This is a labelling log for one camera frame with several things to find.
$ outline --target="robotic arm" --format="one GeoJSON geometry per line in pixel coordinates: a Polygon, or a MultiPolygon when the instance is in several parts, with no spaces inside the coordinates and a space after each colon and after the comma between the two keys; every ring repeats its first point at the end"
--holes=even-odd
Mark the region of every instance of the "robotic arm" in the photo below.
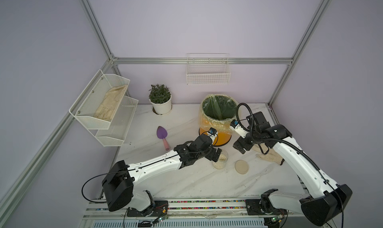
{"type": "MultiPolygon", "coordinates": [[[[246,106],[250,112],[247,120],[251,128],[245,128],[238,117],[231,122],[230,128],[240,135],[233,147],[244,154],[253,145],[265,143],[268,149],[274,149],[281,155],[309,191],[309,194],[293,194],[271,189],[261,195],[261,201],[256,207],[251,208],[260,214],[271,214],[279,208],[295,211],[304,214],[317,226],[323,226],[342,212],[350,200],[352,190],[346,184],[339,185],[324,173],[283,125],[270,126],[262,112],[252,114],[247,104],[241,105],[246,106]]],[[[269,151],[260,149],[263,154],[269,151]]]]}
{"type": "MultiPolygon", "coordinates": [[[[244,154],[253,145],[264,143],[285,159],[309,191],[309,194],[293,194],[270,189],[261,195],[259,203],[247,206],[248,210],[252,209],[258,215],[272,214],[279,209],[295,211],[303,213],[317,226],[339,214],[352,195],[351,189],[346,184],[339,185],[324,173],[283,125],[270,126],[262,112],[252,114],[245,103],[239,104],[237,110],[241,105],[245,105],[250,112],[247,117],[250,126],[245,128],[238,117],[231,122],[231,129],[240,135],[233,147],[244,154]]],[[[149,191],[135,187],[148,178],[193,165],[203,157],[216,162],[222,151],[213,148],[216,133],[215,129],[210,128],[195,141],[185,142],[162,156],[142,163],[126,165],[125,161],[117,162],[102,182],[109,211],[128,205],[143,216],[150,214],[155,208],[153,197],[149,191]]]]}
{"type": "Polygon", "coordinates": [[[143,216],[150,214],[155,207],[153,197],[149,191],[137,190],[135,187],[148,178],[191,166],[203,157],[218,161],[222,150],[213,148],[216,137],[217,131],[210,128],[195,141],[178,145],[162,156],[129,165],[124,160],[117,162],[102,181],[109,211],[128,205],[140,211],[143,216]]]}

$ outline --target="wire basket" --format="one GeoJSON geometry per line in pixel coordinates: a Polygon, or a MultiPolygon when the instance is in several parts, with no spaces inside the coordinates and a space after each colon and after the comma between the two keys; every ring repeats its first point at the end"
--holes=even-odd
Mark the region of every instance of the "wire basket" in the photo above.
{"type": "Polygon", "coordinates": [[[108,130],[98,130],[95,137],[103,146],[122,146],[132,122],[138,100],[123,96],[108,130]]]}
{"type": "Polygon", "coordinates": [[[75,114],[72,114],[76,120],[78,120],[86,129],[109,129],[117,111],[112,115],[111,121],[105,121],[99,118],[95,118],[94,113],[100,106],[101,102],[104,99],[105,94],[112,87],[119,87],[122,85],[129,85],[129,79],[120,77],[115,74],[103,74],[101,70],[101,77],[98,79],[96,85],[92,88],[92,91],[89,92],[88,96],[85,98],[84,102],[80,105],[77,111],[74,111],[75,114]]]}
{"type": "Polygon", "coordinates": [[[186,81],[192,84],[229,84],[229,54],[189,53],[186,81]]]}

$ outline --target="purple trowel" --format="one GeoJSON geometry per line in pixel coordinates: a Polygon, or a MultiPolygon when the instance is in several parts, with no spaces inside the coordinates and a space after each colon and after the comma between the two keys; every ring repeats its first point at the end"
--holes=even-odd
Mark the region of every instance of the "purple trowel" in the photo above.
{"type": "Polygon", "coordinates": [[[170,146],[169,146],[169,143],[167,143],[167,141],[165,139],[166,136],[167,136],[167,131],[165,130],[165,128],[163,128],[162,126],[159,126],[157,128],[157,137],[159,139],[162,139],[162,141],[164,142],[165,150],[169,151],[170,146]]]}

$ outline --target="white table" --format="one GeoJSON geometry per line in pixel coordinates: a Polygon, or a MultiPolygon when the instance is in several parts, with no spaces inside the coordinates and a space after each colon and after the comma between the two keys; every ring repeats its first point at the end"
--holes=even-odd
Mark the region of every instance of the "white table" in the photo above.
{"type": "MultiPolygon", "coordinates": [[[[249,104],[253,113],[262,111],[270,125],[274,125],[264,103],[249,104]]],[[[139,163],[165,153],[161,139],[157,138],[158,126],[164,127],[170,147],[195,140],[198,134],[199,104],[173,105],[170,114],[158,116],[152,112],[152,105],[138,105],[127,138],[120,148],[116,161],[126,164],[139,163]]],[[[248,111],[241,107],[241,119],[248,111]]],[[[245,154],[232,147],[239,136],[233,134],[228,144],[220,147],[229,154],[226,168],[217,170],[211,161],[202,158],[194,165],[167,172],[139,184],[149,190],[155,198],[214,198],[254,197],[271,188],[285,192],[304,193],[298,176],[287,163],[278,165],[256,157],[250,150],[245,154]],[[237,160],[245,160],[250,169],[240,175],[234,169],[237,160]]]]}

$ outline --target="plastic bag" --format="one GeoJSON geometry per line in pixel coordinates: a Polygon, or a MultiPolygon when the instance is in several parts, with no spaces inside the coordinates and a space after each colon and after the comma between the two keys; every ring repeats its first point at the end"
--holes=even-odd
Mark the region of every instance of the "plastic bag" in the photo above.
{"type": "Polygon", "coordinates": [[[199,126],[203,130],[211,127],[217,132],[231,133],[230,123],[236,117],[237,101],[221,94],[209,94],[199,106],[199,126]]]}

